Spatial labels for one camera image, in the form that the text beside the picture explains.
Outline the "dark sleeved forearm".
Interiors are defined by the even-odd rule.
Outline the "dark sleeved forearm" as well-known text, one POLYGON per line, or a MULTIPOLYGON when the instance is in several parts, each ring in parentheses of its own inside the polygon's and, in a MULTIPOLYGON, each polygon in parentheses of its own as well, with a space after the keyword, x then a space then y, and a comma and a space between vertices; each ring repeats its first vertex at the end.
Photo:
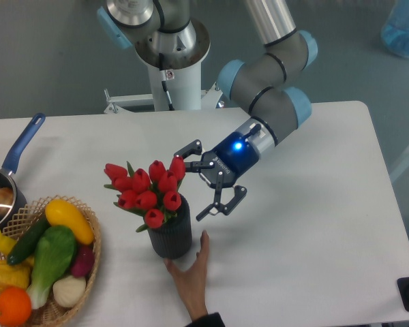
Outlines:
POLYGON ((225 327, 225 323, 218 312, 199 317, 190 322, 186 327, 225 327))

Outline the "person's bare hand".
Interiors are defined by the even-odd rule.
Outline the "person's bare hand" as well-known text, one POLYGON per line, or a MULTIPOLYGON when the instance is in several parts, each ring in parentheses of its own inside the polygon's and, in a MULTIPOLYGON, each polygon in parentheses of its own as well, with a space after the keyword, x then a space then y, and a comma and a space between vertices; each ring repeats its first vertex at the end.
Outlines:
POLYGON ((194 263, 187 270, 181 270, 172 260, 164 259, 166 270, 170 273, 178 295, 193 322, 208 314, 205 290, 209 245, 209 235, 204 230, 200 237, 200 251, 196 254, 194 263))

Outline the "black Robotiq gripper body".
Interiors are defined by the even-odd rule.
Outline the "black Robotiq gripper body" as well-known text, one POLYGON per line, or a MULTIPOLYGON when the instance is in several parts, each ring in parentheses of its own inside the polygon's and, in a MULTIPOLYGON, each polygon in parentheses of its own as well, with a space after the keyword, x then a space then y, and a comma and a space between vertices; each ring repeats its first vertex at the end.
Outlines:
POLYGON ((237 179, 259 160, 259 154, 249 143, 247 135, 232 132, 213 149, 202 154, 202 162, 212 162, 213 167, 200 169, 200 174, 211 188, 216 188, 217 177, 222 173, 222 187, 232 187, 237 179))

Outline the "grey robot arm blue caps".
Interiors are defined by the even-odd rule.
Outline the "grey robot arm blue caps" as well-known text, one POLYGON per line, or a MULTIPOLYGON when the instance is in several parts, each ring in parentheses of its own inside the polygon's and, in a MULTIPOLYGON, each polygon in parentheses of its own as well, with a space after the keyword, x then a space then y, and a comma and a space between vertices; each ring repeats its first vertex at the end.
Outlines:
POLYGON ((213 202, 198 214, 228 215, 245 197, 237 179, 310 116, 306 94, 285 83, 298 76, 318 54, 315 39, 296 28, 285 1, 246 1, 264 46, 255 62, 227 63, 213 89, 201 87, 201 63, 210 49, 206 27, 190 14, 189 1, 107 1, 97 19, 120 48, 132 47, 147 66, 156 111, 199 110, 206 101, 226 97, 248 120, 210 151, 192 142, 179 151, 198 155, 186 165, 214 189, 213 202))

